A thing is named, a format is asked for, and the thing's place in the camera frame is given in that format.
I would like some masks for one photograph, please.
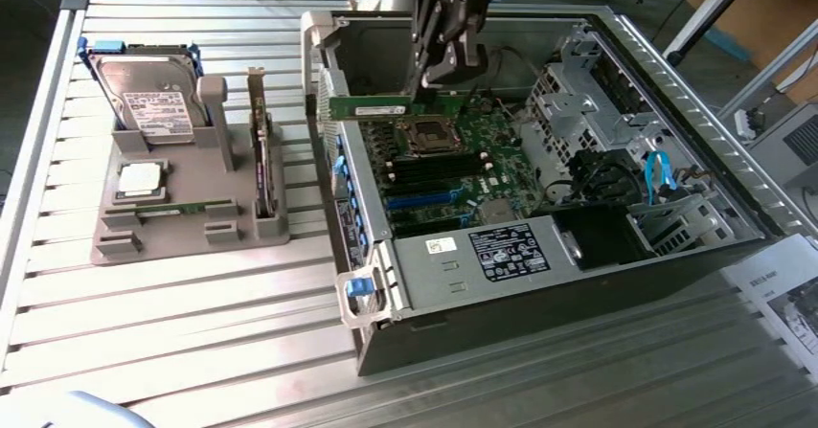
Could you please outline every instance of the power supply label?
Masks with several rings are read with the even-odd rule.
[[[528,224],[470,234],[483,274],[500,282],[551,270]]]
[[[184,97],[178,91],[123,93],[144,136],[194,134]]]

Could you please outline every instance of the blue latch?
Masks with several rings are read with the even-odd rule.
[[[347,297],[362,297],[375,293],[375,282],[371,278],[352,278],[347,282]]]
[[[93,44],[93,53],[120,54],[125,51],[125,42],[121,40],[97,40]]]

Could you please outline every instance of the blue ram slot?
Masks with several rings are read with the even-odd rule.
[[[447,205],[454,203],[456,194],[443,191],[431,195],[402,196],[390,198],[386,201],[386,209],[390,211],[402,210],[403,208],[415,208],[418,206]]]

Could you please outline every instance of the slatted metal surface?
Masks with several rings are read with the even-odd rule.
[[[81,32],[91,41],[198,43],[204,72],[227,76],[235,123],[250,112],[246,69],[267,69],[294,241],[89,265],[112,117],[68,47],[11,262],[1,397],[84,390],[174,428],[814,426],[815,390],[719,277],[658,304],[356,377],[298,57],[300,12],[342,7],[97,0],[76,14],[69,42]]]

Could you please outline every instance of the metal bracket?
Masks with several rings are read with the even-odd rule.
[[[351,328],[367,327],[371,323],[391,318],[388,303],[383,310],[358,314],[352,312],[351,305],[348,304],[347,283],[352,279],[370,278],[375,282],[376,289],[384,288],[382,278],[383,267],[380,264],[379,251],[372,250],[371,254],[371,259],[366,266],[360,267],[358,270],[340,273],[335,279],[335,293],[338,295],[339,305],[342,306],[342,321]]]
[[[312,49],[338,30],[330,11],[307,11],[302,15],[302,86],[304,94],[315,94],[312,88]]]

